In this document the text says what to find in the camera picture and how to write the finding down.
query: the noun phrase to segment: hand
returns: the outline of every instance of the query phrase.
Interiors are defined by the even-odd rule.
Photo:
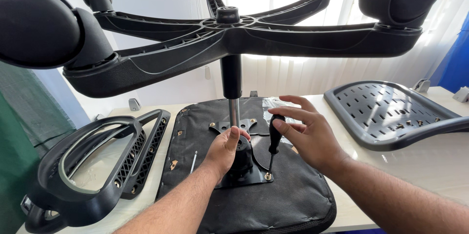
[[[208,149],[207,156],[201,166],[206,165],[215,172],[218,178],[217,184],[221,182],[235,160],[236,146],[240,135],[243,135],[248,141],[251,140],[251,136],[244,129],[233,126],[218,135]]]
[[[301,105],[268,109],[272,114],[301,120],[304,124],[290,123],[275,119],[273,126],[293,143],[301,158],[311,167],[327,174],[340,169],[344,160],[349,159],[337,142],[331,126],[325,117],[318,113],[308,99],[293,95],[279,97],[282,101]]]

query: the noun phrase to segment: man's right hand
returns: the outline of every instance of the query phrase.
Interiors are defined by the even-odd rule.
[[[302,121],[304,124],[290,123],[275,119],[274,127],[298,150],[301,158],[311,167],[328,176],[338,171],[350,157],[337,142],[331,126],[325,117],[318,113],[308,99],[300,96],[282,95],[282,101],[301,105],[268,109],[271,114],[279,114]]]

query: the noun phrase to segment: black screwdriver handle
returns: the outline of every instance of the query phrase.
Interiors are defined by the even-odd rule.
[[[285,121],[285,117],[281,115],[273,115],[272,118],[270,119],[270,126],[269,126],[269,133],[270,133],[270,146],[269,146],[269,152],[272,154],[277,154],[278,153],[278,144],[280,143],[280,139],[282,138],[282,135],[278,130],[272,125],[272,122],[274,119],[280,119]]]

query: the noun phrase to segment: sheer curtain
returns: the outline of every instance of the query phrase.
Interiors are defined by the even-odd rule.
[[[275,9],[297,0],[224,0],[241,15]],[[205,0],[202,16],[208,17]],[[469,0],[438,0],[423,25],[424,33],[414,48],[394,58],[303,58],[243,55],[243,94],[257,90],[260,96],[321,94],[353,81],[385,80],[411,87],[429,78],[457,38],[469,10]],[[358,0],[331,0],[327,9],[298,25],[322,26],[373,22],[364,16]],[[210,65],[216,93],[222,98],[219,62]]]

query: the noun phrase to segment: table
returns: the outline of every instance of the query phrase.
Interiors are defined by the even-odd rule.
[[[452,99],[453,94],[442,87],[431,87],[428,93],[422,93],[422,95],[454,111],[456,114],[469,116],[469,104],[459,103]],[[323,95],[308,95],[305,97],[325,116],[342,148],[354,159],[373,165],[391,175],[443,197],[465,205],[469,204],[469,163],[466,161],[467,156],[469,156],[469,133],[441,134],[419,141],[404,149],[392,152],[373,152],[360,147],[353,140],[324,100]],[[131,115],[137,117],[155,109],[164,109],[171,113],[171,119],[157,151],[145,187],[134,200],[120,199],[111,213],[101,221],[83,227],[66,227],[59,233],[111,233],[139,211],[150,206],[154,202],[160,184],[175,116],[187,105],[189,104],[149,106],[142,107],[140,111],[130,111],[128,108],[114,109],[110,116]],[[155,120],[144,126],[146,134],[149,134],[154,122]],[[87,188],[99,188],[100,182],[102,184],[105,180],[104,177],[108,175],[105,171],[112,169],[125,144],[126,141],[122,139],[114,142],[112,147],[109,145],[103,146],[102,149],[97,151],[97,158],[85,163],[83,168],[80,169],[81,173],[77,175],[77,180],[85,182]],[[328,178],[327,182],[337,203],[337,217],[332,226],[325,232],[378,228],[342,189]],[[17,233],[27,233],[24,225]]]

